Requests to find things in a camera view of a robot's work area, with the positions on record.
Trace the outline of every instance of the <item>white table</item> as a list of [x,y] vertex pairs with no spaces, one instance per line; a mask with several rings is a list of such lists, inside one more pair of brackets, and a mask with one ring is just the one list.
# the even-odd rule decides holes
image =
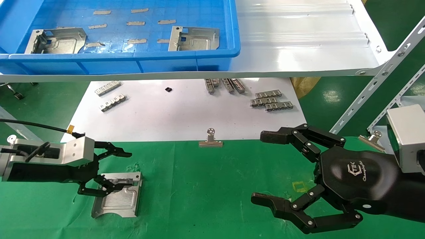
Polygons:
[[[71,125],[75,132],[97,141],[206,140],[207,129],[215,129],[217,140],[259,139],[263,130],[295,127],[306,122],[289,78],[244,78],[246,93],[229,94],[224,85],[208,94],[203,79],[125,81],[101,97],[94,91],[108,82],[91,82]],[[251,108],[254,93],[279,89],[280,101],[291,101],[294,109],[266,112]],[[128,100],[101,112],[99,105],[118,94]],[[62,142],[72,136],[66,134]]]

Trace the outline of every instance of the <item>blue plastic bin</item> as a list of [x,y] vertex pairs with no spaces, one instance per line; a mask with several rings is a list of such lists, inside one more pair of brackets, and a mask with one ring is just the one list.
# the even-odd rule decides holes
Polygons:
[[[131,13],[132,9],[149,9]],[[94,11],[111,11],[94,15]],[[0,5],[0,72],[3,74],[124,74],[227,71],[239,55],[235,0],[4,0]],[[159,25],[160,20],[176,23]],[[128,26],[144,21],[144,26]],[[107,24],[106,28],[89,26]],[[220,29],[217,50],[168,51],[172,26]],[[81,27],[86,43],[78,54],[23,54],[32,30]],[[147,39],[129,45],[129,39]]]

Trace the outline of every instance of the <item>green mat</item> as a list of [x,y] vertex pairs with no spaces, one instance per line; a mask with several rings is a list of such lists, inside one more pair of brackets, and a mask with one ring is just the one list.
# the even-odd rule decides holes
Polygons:
[[[2,182],[0,238],[348,239],[425,234],[425,224],[365,213],[354,229],[310,235],[273,218],[268,208],[250,202],[252,192],[296,199],[314,185],[314,165],[290,145],[258,140],[225,141],[223,148],[199,148],[197,142],[115,145],[133,156],[106,158],[100,172],[140,169],[144,182],[137,218],[115,214],[91,218],[93,198],[76,195],[76,184]],[[348,138],[346,148],[371,149],[354,137]],[[321,199],[307,213],[322,216],[338,211]]]

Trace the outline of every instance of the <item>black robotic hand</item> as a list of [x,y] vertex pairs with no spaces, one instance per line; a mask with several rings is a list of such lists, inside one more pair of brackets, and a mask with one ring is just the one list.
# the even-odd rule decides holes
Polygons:
[[[307,124],[295,128],[263,131],[260,140],[292,144],[309,161],[316,163],[316,186],[290,202],[284,198],[253,193],[251,202],[269,207],[273,216],[291,221],[303,233],[355,227],[363,219],[356,210],[425,222],[425,176],[404,174],[391,154],[344,149],[345,139]],[[321,153],[312,142],[329,148]],[[341,214],[311,218],[304,210],[325,199]]]

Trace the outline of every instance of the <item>yellow tape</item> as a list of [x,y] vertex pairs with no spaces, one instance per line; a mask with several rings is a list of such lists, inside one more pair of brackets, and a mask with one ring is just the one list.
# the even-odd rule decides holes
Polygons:
[[74,130],[74,126],[73,125],[69,125],[68,129],[66,130],[67,134],[72,134],[72,131]]

